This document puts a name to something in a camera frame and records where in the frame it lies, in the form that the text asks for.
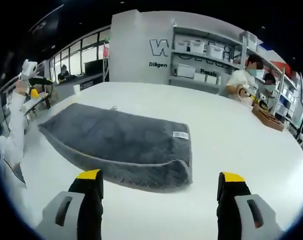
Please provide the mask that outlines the person's left hand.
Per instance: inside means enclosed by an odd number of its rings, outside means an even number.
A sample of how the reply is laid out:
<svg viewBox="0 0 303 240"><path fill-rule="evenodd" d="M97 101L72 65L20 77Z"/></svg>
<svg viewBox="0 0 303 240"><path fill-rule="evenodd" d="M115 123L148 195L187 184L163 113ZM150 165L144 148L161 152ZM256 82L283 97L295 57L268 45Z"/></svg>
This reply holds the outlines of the person's left hand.
<svg viewBox="0 0 303 240"><path fill-rule="evenodd" d="M31 96L31 88L32 86L29 82L24 80L18 80L15 82L14 91L23 96Z"/></svg>

